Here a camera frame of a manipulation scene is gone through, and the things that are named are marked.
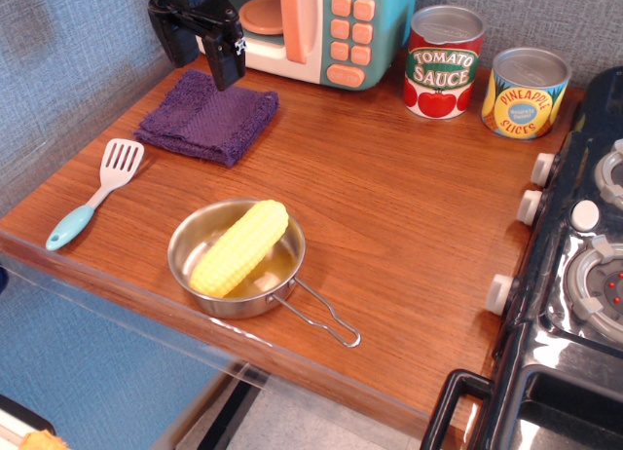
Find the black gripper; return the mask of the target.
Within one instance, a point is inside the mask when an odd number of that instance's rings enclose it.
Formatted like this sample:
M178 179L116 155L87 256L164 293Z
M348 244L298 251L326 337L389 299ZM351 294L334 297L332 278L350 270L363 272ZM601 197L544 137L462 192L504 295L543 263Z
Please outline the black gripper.
M246 40L230 0L149 0L148 14L174 67L198 57L199 36L218 91L245 76Z

